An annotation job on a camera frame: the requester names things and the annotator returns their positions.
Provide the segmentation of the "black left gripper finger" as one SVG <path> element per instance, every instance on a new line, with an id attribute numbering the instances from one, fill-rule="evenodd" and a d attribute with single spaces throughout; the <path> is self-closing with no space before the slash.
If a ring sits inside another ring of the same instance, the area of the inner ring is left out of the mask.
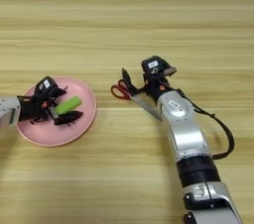
<path id="1" fill-rule="evenodd" d="M 49 109 L 49 114 L 55 121 L 56 126 L 72 123 L 83 115 L 82 112 L 76 110 L 58 114 L 54 108 Z"/>
<path id="2" fill-rule="evenodd" d="M 54 92 L 54 95 L 53 95 L 53 98 L 58 98 L 62 95 L 66 94 L 66 91 L 65 90 L 62 90 L 62 89 L 57 89 L 55 92 Z"/>

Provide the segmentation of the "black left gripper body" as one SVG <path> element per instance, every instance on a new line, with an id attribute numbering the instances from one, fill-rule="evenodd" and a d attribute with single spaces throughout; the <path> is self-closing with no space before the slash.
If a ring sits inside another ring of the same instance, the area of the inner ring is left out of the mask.
<path id="1" fill-rule="evenodd" d="M 30 121 L 32 124 L 45 122 L 49 119 L 49 108 L 56 106 L 53 97 L 49 99 L 39 99 L 33 96 L 19 96 L 21 111 L 19 121 Z"/>

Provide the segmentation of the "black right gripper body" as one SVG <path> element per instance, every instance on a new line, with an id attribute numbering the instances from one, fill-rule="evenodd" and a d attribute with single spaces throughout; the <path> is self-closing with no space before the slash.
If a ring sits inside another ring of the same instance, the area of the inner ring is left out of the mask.
<path id="1" fill-rule="evenodd" d="M 164 78 L 146 79 L 145 80 L 145 92 L 151 97 L 155 103 L 164 94 L 172 90 L 169 82 Z"/>

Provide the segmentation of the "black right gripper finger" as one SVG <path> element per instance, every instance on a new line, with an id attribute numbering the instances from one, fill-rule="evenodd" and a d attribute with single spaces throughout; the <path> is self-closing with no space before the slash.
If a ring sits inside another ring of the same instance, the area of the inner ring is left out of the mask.
<path id="1" fill-rule="evenodd" d="M 122 69 L 122 79 L 131 95 L 137 95 L 145 91 L 144 87 L 136 88 L 132 84 L 131 77 L 125 68 Z"/>
<path id="2" fill-rule="evenodd" d="M 177 72 L 177 69 L 173 66 L 164 70 L 164 76 L 172 76 Z"/>

